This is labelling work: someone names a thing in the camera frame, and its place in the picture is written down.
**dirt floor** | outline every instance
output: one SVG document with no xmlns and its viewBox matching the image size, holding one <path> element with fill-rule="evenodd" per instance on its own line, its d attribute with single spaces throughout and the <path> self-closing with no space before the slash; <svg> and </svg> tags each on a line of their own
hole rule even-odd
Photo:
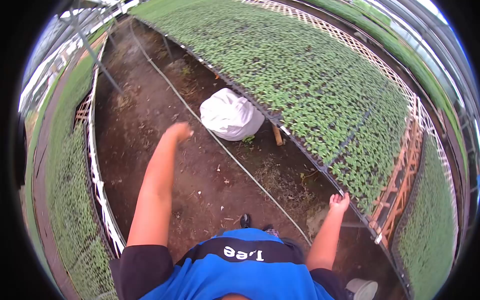
<svg viewBox="0 0 480 300">
<path fill-rule="evenodd" d="M 197 114 L 204 100 L 226 87 L 215 74 L 170 42 L 175 61 L 172 64 L 161 35 L 136 21 L 133 27 L 153 62 Z M 194 119 L 146 61 L 131 36 L 128 21 L 121 23 L 114 38 L 118 48 L 107 43 L 103 62 L 128 96 L 119 97 L 106 77 L 100 75 L 96 142 L 108 200 L 125 239 L 144 171 L 158 140 L 172 123 L 188 121 L 195 134 L 179 146 L 175 166 L 169 238 L 174 261 L 221 228 L 239 228 L 236 221 L 245 212 L 252 215 L 255 227 L 271 223 L 281 236 L 297 240 L 307 251 L 308 245 L 299 231 Z M 312 224 L 321 222 L 322 209 L 328 207 L 335 189 L 315 172 L 301 151 L 289 140 L 277 146 L 269 122 L 263 124 L 251 143 L 223 143 L 313 238 L 314 227 L 318 226 Z M 345 221 L 359 222 L 351 210 Z M 376 299 L 403 297 L 390 263 L 367 229 L 341 229 L 334 270 L 345 283 L 355 277 L 377 281 Z"/>
</svg>

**irrigation pipe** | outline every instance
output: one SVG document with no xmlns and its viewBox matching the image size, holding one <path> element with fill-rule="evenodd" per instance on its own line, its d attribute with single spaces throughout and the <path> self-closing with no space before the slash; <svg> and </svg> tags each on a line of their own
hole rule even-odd
<svg viewBox="0 0 480 300">
<path fill-rule="evenodd" d="M 170 82 L 170 80 L 168 80 L 168 78 L 165 76 L 165 74 L 163 74 L 162 71 L 160 71 L 160 69 L 155 65 L 155 63 L 152 61 L 152 59 L 148 56 L 148 54 L 145 52 L 144 48 L 142 47 L 142 44 L 140 44 L 140 41 L 137 39 L 137 37 L 135 36 L 135 34 L 133 33 L 133 27 L 132 27 L 132 21 L 130 20 L 130 31 L 132 33 L 132 36 L 133 38 L 135 39 L 137 45 L 138 45 L 138 48 L 140 48 L 140 50 L 142 51 L 142 53 L 145 55 L 145 57 L 147 58 L 147 61 L 155 68 L 155 70 L 163 77 L 163 79 L 165 79 L 165 81 L 168 83 L 168 85 L 172 88 L 172 91 L 177 95 L 177 97 L 180 99 L 180 101 L 182 101 L 182 103 L 185 105 L 185 107 L 188 109 L 188 111 L 200 122 L 200 124 L 203 125 L 202 123 L 202 120 L 197 116 L 197 114 L 190 108 L 190 106 L 188 105 L 188 103 L 183 99 L 183 97 L 178 93 L 177 89 L 173 86 L 173 84 Z M 205 129 L 207 129 L 208 133 L 216 140 L 216 142 L 223 148 L 223 150 L 225 150 L 225 152 L 227 152 L 227 154 L 237 163 L 237 165 L 240 166 L 240 168 L 242 168 L 243 171 L 245 171 L 245 173 L 247 173 L 247 175 L 253 180 L 253 182 L 255 182 L 258 187 L 264 191 L 264 193 L 270 198 L 270 200 L 273 201 L 273 203 L 275 203 L 275 205 L 280 208 L 280 210 L 287 216 L 287 218 L 293 223 L 293 225 L 295 225 L 295 227 L 300 231 L 300 233 L 303 235 L 303 237 L 305 238 L 305 240 L 307 241 L 308 245 L 311 246 L 312 243 L 310 242 L 310 239 L 307 237 L 307 235 L 303 232 L 303 230 L 300 228 L 300 226 L 298 226 L 297 223 L 295 223 L 295 221 L 290 217 L 290 215 L 285 211 L 285 209 L 283 209 L 283 207 L 275 200 L 274 197 L 272 197 L 272 195 L 270 195 L 269 192 L 267 192 L 267 190 L 255 179 L 255 177 L 253 177 L 253 175 L 235 158 L 235 156 L 222 144 L 222 142 L 217 138 L 217 136 L 208 128 L 205 127 Z"/>
</svg>

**wooden stake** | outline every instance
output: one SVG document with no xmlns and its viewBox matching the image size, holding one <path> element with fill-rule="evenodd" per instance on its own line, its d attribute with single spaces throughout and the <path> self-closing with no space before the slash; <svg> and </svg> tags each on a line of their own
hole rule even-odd
<svg viewBox="0 0 480 300">
<path fill-rule="evenodd" d="M 280 134 L 280 129 L 272 123 L 273 133 L 275 135 L 276 145 L 281 146 L 283 145 L 282 135 Z"/>
</svg>

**metal pole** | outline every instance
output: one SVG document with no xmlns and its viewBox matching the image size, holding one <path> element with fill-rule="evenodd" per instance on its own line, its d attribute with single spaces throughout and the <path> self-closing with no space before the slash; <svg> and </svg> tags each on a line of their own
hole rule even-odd
<svg viewBox="0 0 480 300">
<path fill-rule="evenodd" d="M 108 10 L 108 15 L 112 16 L 113 22 L 115 22 L 115 26 L 117 27 L 117 29 L 119 29 L 120 28 L 119 21 L 117 21 L 117 18 L 115 18 L 115 16 L 113 15 L 113 10 L 111 10 L 111 7 L 108 7 L 107 10 Z"/>
<path fill-rule="evenodd" d="M 172 52 L 170 52 L 170 47 L 168 46 L 168 40 L 164 35 L 162 35 L 162 38 L 163 38 L 163 43 L 167 47 L 168 56 L 170 56 L 170 60 L 173 62 L 173 56 L 172 56 Z"/>
<path fill-rule="evenodd" d="M 102 14 L 100 13 L 100 11 L 98 11 L 98 17 L 97 17 L 100 22 L 102 23 L 102 26 L 105 26 L 105 23 L 103 22 L 103 18 L 102 18 Z M 109 28 L 106 28 L 105 31 L 107 32 L 108 34 L 108 37 L 109 39 L 112 41 L 112 44 L 113 44 L 113 47 L 115 47 L 115 49 L 118 49 L 117 47 L 117 43 L 115 43 L 115 40 L 112 38 L 112 36 L 110 35 L 110 30 Z"/>
<path fill-rule="evenodd" d="M 125 94 L 123 93 L 123 91 L 120 89 L 120 87 L 118 86 L 118 84 L 115 82 L 115 80 L 113 80 L 112 76 L 110 76 L 110 73 L 107 71 L 107 69 L 105 68 L 105 66 L 103 65 L 102 62 L 100 62 L 98 60 L 98 57 L 96 56 L 96 53 L 92 50 L 92 48 L 90 47 L 90 43 L 88 43 L 88 40 L 87 38 L 85 37 L 85 35 L 83 34 L 82 30 L 80 29 L 79 25 L 78 25 L 78 18 L 74 18 L 73 17 L 73 10 L 72 8 L 70 7 L 70 17 L 72 18 L 72 23 L 74 24 L 74 27 L 78 33 L 78 35 L 80 36 L 80 38 L 82 39 L 82 41 L 84 42 L 84 45 L 85 47 L 87 48 L 87 51 L 88 53 L 90 53 L 90 55 L 92 56 L 94 62 L 100 67 L 100 69 L 102 70 L 102 72 L 105 74 L 105 76 L 108 78 L 108 80 L 110 80 L 110 83 L 113 85 L 113 87 L 117 90 L 117 92 L 124 96 Z"/>
</svg>

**metal frame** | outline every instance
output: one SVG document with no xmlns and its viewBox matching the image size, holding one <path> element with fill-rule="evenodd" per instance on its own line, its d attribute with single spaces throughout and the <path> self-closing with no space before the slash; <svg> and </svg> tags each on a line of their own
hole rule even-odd
<svg viewBox="0 0 480 300">
<path fill-rule="evenodd" d="M 98 60 L 102 60 L 102 56 L 107 44 L 107 35 L 104 35 L 104 41 L 102 48 L 98 54 Z M 125 239 L 117 225 L 110 204 L 107 199 L 107 193 L 104 189 L 104 182 L 100 175 L 100 167 L 98 163 L 98 157 L 96 154 L 96 139 L 95 139 L 95 94 L 98 83 L 99 66 L 94 66 L 94 75 L 92 82 L 92 90 L 85 98 L 85 100 L 79 105 L 79 109 L 75 113 L 75 123 L 86 123 L 86 135 L 87 135 L 87 151 L 88 158 L 90 160 L 90 176 L 93 183 L 94 198 L 98 201 L 101 207 L 101 218 L 103 221 L 103 227 L 106 235 L 110 238 L 113 244 L 113 251 L 117 258 L 120 258 L 120 254 L 126 247 Z"/>
</svg>

